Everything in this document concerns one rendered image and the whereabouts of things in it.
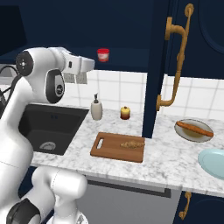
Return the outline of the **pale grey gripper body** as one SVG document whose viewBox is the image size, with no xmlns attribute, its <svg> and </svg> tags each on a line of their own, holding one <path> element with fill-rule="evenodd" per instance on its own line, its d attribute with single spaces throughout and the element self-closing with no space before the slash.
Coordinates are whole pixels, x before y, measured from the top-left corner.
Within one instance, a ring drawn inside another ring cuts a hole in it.
<svg viewBox="0 0 224 224">
<path fill-rule="evenodd" d="M 90 72 L 95 69 L 95 61 L 93 59 L 81 58 L 81 66 L 80 66 L 80 71 L 82 73 Z"/>
</svg>

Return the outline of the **wooden cutting board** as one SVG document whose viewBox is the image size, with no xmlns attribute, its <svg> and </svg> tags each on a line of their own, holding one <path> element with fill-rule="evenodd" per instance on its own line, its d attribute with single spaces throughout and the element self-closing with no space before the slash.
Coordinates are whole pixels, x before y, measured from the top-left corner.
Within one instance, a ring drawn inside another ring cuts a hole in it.
<svg viewBox="0 0 224 224">
<path fill-rule="evenodd" d="M 120 144 L 128 141 L 136 141 L 144 143 L 145 145 L 144 137 L 99 132 L 90 151 L 90 155 L 99 158 L 111 158 L 142 163 L 144 158 L 144 146 L 135 149 L 128 149 L 120 146 Z"/>
</svg>

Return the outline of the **tan croissant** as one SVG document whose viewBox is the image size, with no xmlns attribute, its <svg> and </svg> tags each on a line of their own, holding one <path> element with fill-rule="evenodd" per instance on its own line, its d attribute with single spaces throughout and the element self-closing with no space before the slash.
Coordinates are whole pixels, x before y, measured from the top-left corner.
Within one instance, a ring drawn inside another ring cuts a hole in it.
<svg viewBox="0 0 224 224">
<path fill-rule="evenodd" d="M 136 141 L 128 141 L 125 143 L 121 143 L 120 146 L 123 148 L 135 149 L 135 148 L 143 147 L 144 143 L 140 143 L 140 142 L 136 142 Z"/>
</svg>

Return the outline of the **navy base cabinet door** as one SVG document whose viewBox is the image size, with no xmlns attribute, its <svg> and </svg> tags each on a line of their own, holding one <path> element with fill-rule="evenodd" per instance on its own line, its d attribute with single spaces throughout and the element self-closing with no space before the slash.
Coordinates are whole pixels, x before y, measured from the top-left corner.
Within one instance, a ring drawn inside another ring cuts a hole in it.
<svg viewBox="0 0 224 224">
<path fill-rule="evenodd" d="M 179 217 L 187 204 L 185 192 L 179 198 L 172 224 L 224 224 L 224 198 L 193 192 L 187 214 Z"/>
</svg>

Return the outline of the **cream soap dispenser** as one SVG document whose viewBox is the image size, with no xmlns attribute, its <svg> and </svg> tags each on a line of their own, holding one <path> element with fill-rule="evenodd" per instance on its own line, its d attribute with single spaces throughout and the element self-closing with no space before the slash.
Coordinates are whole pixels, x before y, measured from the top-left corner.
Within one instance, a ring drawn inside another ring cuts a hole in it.
<svg viewBox="0 0 224 224">
<path fill-rule="evenodd" d="M 98 100 L 98 94 L 94 95 L 90 111 L 94 120 L 99 121 L 102 119 L 102 103 Z"/>
</svg>

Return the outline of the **small yellow red pastry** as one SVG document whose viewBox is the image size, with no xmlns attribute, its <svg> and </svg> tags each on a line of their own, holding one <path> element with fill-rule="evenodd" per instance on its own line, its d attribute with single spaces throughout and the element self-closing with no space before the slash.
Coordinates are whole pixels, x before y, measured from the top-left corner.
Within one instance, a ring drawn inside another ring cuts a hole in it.
<svg viewBox="0 0 224 224">
<path fill-rule="evenodd" d="M 123 120 L 128 120 L 130 118 L 130 108 L 129 107 L 126 107 L 126 106 L 121 107 L 120 117 Z"/>
</svg>

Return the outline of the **black sink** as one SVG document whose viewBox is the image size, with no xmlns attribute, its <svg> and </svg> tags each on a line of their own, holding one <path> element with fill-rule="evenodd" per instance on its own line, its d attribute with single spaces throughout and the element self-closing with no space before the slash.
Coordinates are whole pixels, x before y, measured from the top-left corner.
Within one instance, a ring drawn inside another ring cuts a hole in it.
<svg viewBox="0 0 224 224">
<path fill-rule="evenodd" d="M 19 131 L 36 152 L 63 156 L 84 121 L 88 109 L 30 104 Z"/>
</svg>

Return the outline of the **orange-brown baguette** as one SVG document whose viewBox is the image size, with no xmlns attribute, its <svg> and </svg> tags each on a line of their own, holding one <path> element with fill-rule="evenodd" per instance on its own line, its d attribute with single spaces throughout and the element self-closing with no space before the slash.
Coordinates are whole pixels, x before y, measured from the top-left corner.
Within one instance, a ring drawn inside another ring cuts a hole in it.
<svg viewBox="0 0 224 224">
<path fill-rule="evenodd" d="M 190 130 L 192 132 L 201 134 L 203 136 L 207 136 L 207 137 L 213 137 L 214 136 L 213 132 L 207 131 L 207 130 L 202 129 L 198 126 L 195 126 L 195 125 L 192 125 L 192 124 L 189 124 L 189 123 L 186 123 L 186 122 L 177 121 L 176 124 L 181 128 L 184 128 L 186 130 Z"/>
</svg>

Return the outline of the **grey plate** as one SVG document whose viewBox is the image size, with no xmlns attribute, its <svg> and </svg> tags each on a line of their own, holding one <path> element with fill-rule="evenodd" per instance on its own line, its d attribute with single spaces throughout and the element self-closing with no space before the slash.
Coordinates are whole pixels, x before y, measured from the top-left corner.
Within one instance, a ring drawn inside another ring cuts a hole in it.
<svg viewBox="0 0 224 224">
<path fill-rule="evenodd" d="M 190 125 L 194 125 L 198 128 L 201 128 L 203 130 L 213 133 L 213 130 L 207 124 L 205 124 L 201 121 L 194 120 L 194 119 L 182 119 L 181 122 L 187 123 Z M 191 131 L 189 129 L 182 128 L 182 127 L 178 126 L 177 124 L 175 124 L 174 129 L 178 135 L 180 135 L 181 137 L 183 137 L 184 139 L 186 139 L 188 141 L 204 143 L 204 142 L 207 142 L 212 139 L 211 136 L 201 135 L 200 133 Z"/>
</svg>

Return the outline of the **grey dishwasher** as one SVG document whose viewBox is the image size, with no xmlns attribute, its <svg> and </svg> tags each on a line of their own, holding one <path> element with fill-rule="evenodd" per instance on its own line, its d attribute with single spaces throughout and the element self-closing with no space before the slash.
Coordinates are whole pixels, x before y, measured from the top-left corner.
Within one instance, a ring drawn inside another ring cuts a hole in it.
<svg viewBox="0 0 224 224">
<path fill-rule="evenodd" d="M 160 192 L 165 189 L 87 176 L 89 179 Z M 164 198 L 88 183 L 86 193 L 78 200 L 78 208 L 86 215 L 89 224 L 172 224 L 181 191 L 170 190 L 171 197 Z"/>
</svg>

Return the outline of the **light blue plate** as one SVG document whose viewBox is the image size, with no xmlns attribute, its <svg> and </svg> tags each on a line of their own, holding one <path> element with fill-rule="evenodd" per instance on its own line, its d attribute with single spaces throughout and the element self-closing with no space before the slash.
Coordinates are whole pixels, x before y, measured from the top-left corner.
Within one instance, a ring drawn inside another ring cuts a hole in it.
<svg viewBox="0 0 224 224">
<path fill-rule="evenodd" d="M 204 149 L 198 155 L 198 162 L 205 172 L 224 180 L 224 150 Z"/>
</svg>

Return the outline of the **navy wall cabinet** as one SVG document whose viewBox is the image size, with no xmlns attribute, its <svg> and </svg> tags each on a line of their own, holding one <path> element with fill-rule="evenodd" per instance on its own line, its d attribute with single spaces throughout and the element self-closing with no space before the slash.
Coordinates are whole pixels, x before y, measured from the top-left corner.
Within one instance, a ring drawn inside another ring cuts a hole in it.
<svg viewBox="0 0 224 224">
<path fill-rule="evenodd" d="M 10 61 L 22 49 L 63 46 L 95 62 L 97 70 L 147 70 L 151 0 L 0 0 L 0 24 L 21 23 L 23 43 L 1 57 Z M 97 50 L 109 49 L 107 62 Z"/>
</svg>

